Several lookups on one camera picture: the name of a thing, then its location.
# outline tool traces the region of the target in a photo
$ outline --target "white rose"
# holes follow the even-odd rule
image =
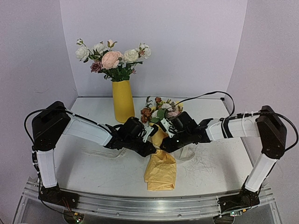
[[[151,115],[152,118],[156,118],[158,116],[158,111],[154,111]]]
[[[76,50],[76,58],[80,59],[80,61],[85,61],[89,56],[89,50],[86,46],[81,46]]]
[[[144,59],[148,59],[149,56],[151,55],[151,49],[150,49],[149,45],[147,45],[145,43],[141,43],[139,45],[139,47],[141,48],[140,55],[142,57],[144,57]]]
[[[161,108],[163,108],[163,109],[168,109],[168,111],[172,111],[172,107],[171,107],[171,105],[170,105],[170,104],[167,104],[167,103],[163,104],[163,105],[161,106]]]
[[[108,50],[105,44],[103,43],[98,43],[93,46],[93,50],[96,50],[100,55],[104,53],[105,50]]]
[[[128,63],[132,63],[137,61],[139,55],[138,55],[138,51],[135,49],[131,49],[131,50],[127,50],[124,54],[123,54],[123,59],[128,62]]]

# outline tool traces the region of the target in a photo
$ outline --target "table surface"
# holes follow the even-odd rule
[[[135,116],[145,98],[134,98]],[[116,125],[112,98],[78,98],[74,113],[102,124]],[[184,102],[184,110],[199,123],[207,118],[228,116],[220,99]],[[85,149],[104,150],[94,142],[63,135],[54,157],[61,188],[81,192],[137,197],[206,195],[240,189],[252,165],[240,138],[192,145],[195,157],[177,164],[176,187],[172,191],[148,191],[144,172],[150,157],[128,150],[123,157],[107,159],[83,153]]]

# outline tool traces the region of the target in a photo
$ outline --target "yellow paper wrapping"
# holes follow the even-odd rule
[[[167,133],[159,127],[157,133],[151,138],[156,148],[159,148]],[[157,149],[152,154],[144,174],[144,181],[148,183],[148,190],[173,190],[177,177],[176,160],[167,152]]]

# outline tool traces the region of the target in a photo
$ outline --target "metal frame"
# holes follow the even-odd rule
[[[66,191],[79,194],[78,207],[73,209],[73,211],[99,217],[147,221],[192,220],[214,217],[221,212],[219,204],[217,203],[218,198],[238,193],[236,190],[214,195],[149,198],[108,196],[70,190]],[[281,219],[271,188],[265,186],[261,190],[259,198],[261,203],[258,206],[269,204],[275,224],[280,224]],[[38,182],[32,179],[29,179],[26,183],[13,221],[14,224],[20,223],[27,199],[39,201]],[[59,205],[48,205],[56,209],[63,208]]]

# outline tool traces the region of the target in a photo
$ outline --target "pink flower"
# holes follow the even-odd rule
[[[104,69],[115,69],[119,64],[119,57],[123,57],[119,51],[109,51],[102,58],[102,65]]]
[[[102,64],[99,61],[95,61],[90,68],[92,69],[92,72],[99,72],[102,69]]]

